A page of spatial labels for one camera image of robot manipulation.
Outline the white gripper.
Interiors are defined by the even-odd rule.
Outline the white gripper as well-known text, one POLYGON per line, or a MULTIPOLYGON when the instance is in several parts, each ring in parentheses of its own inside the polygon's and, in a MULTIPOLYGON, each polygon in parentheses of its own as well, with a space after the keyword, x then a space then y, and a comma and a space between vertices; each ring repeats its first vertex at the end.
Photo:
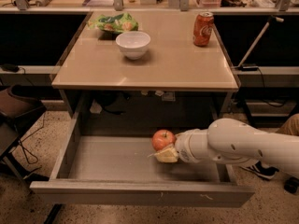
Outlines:
POLYGON ((207 130, 193 129, 177 134, 175 145, 170 144, 149 154, 158 162, 175 163, 178 157, 187 163, 199 163, 209 159, 207 130))

